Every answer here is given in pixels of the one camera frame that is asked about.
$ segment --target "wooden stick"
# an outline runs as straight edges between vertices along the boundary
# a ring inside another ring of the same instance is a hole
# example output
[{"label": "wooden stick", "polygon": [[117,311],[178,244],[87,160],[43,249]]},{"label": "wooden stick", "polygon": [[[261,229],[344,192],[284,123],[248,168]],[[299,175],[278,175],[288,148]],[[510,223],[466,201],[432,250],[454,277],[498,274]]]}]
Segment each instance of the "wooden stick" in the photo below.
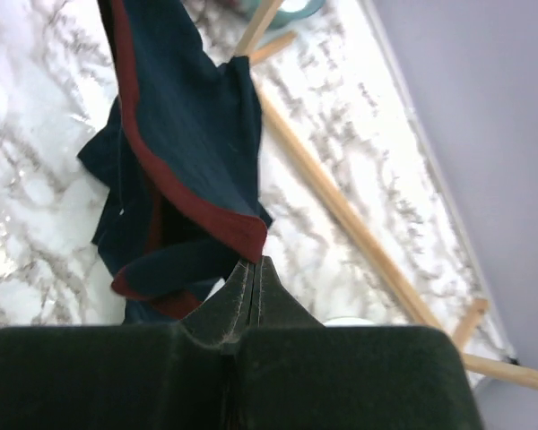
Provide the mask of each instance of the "wooden stick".
[{"label": "wooden stick", "polygon": [[296,37],[297,33],[295,31],[287,31],[279,38],[273,39],[251,54],[249,57],[249,63],[251,66],[258,65],[270,56],[273,56],[279,51],[285,49],[288,45],[293,43],[293,40],[295,40]]},{"label": "wooden stick", "polygon": [[235,47],[235,56],[249,56],[263,37],[283,0],[262,0]]},{"label": "wooden stick", "polygon": [[470,307],[466,310],[463,319],[456,326],[452,335],[452,341],[458,350],[462,351],[468,340],[473,336],[474,330],[481,323],[481,319],[488,312],[490,304],[485,298],[475,298]]},{"label": "wooden stick", "polygon": [[[368,256],[369,261],[395,292],[413,320],[442,330],[437,318],[422,301],[418,292],[399,271],[390,257],[386,255],[382,246],[355,214],[345,197],[337,190],[333,182],[305,149],[297,135],[279,115],[273,103],[259,88],[257,88],[257,95],[263,107],[265,124],[278,134],[282,148],[313,189],[313,192],[336,217],[357,247]],[[538,390],[538,370],[477,357],[472,354],[462,354],[462,359],[467,370]]]}]

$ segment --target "garment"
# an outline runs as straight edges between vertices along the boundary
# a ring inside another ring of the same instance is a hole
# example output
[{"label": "garment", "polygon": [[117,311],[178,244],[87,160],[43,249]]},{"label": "garment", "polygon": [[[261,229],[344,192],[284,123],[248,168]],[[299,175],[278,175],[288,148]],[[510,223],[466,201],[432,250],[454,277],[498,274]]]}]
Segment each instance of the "garment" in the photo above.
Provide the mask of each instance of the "garment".
[{"label": "garment", "polygon": [[261,257],[261,107],[248,58],[216,67],[179,0],[99,4],[119,94],[78,155],[109,187],[93,243],[126,322],[180,319]]}]

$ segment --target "folded cloth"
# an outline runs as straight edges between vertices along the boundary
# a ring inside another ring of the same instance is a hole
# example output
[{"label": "folded cloth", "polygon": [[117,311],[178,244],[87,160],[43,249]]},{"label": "folded cloth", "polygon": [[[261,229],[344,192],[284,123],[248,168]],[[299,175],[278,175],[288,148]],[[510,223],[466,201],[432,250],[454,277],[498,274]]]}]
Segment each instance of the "folded cloth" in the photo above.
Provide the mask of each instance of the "folded cloth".
[{"label": "folded cloth", "polygon": [[216,67],[179,0],[99,6],[119,95],[78,155],[109,187],[92,242],[127,322],[180,319],[239,257],[261,257],[261,107],[248,58]]}]

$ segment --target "white marble countertop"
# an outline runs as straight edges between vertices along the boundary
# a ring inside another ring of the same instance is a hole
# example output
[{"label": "white marble countertop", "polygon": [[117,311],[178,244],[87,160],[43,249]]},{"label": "white marble countertop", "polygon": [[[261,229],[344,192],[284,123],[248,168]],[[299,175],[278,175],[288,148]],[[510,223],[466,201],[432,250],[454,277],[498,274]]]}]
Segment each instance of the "white marble countertop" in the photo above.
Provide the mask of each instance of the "white marble countertop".
[{"label": "white marble countertop", "polygon": [[[482,289],[364,15],[339,4],[296,24],[254,74],[452,331]],[[212,58],[229,58],[243,22],[212,2],[187,7]],[[0,2],[0,326],[121,322],[90,245],[107,191],[75,157],[115,94],[95,1]],[[260,167],[275,219],[265,254],[283,285],[321,321],[408,323],[267,133]],[[467,350],[505,355],[490,319]]]}]

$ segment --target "wooden rack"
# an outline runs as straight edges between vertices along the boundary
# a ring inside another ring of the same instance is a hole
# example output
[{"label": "wooden rack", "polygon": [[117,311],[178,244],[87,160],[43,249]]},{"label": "wooden rack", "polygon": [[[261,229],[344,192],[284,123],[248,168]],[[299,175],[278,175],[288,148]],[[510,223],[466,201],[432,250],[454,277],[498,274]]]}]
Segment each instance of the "wooden rack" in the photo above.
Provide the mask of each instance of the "wooden rack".
[{"label": "wooden rack", "polygon": [[[282,0],[263,0],[258,7],[251,22],[237,45],[236,56],[252,56],[254,48],[265,33],[269,23],[281,6]],[[278,51],[288,43],[276,44],[277,48],[269,49],[269,53]],[[263,107],[265,125],[277,136],[279,143],[288,155],[291,163],[299,171],[301,176],[312,189],[313,193],[321,200],[355,245],[368,258],[376,268],[378,274],[393,290],[398,300],[411,318],[418,324],[428,325],[442,330],[440,322],[423,302],[419,293],[409,283],[407,278],[398,269],[396,264],[386,254],[381,244],[373,237],[361,218],[355,213],[345,196],[336,188],[327,177],[323,169],[307,151],[299,137],[292,131],[287,121],[279,114],[277,108],[265,96],[260,88],[257,94]],[[466,317],[467,322],[461,322],[453,340],[464,360],[467,370],[500,379],[510,383],[517,383],[538,390],[538,370],[519,365],[511,365],[472,354],[465,354],[462,349],[467,339],[470,338],[474,328],[479,322],[479,313],[474,311]]]}]

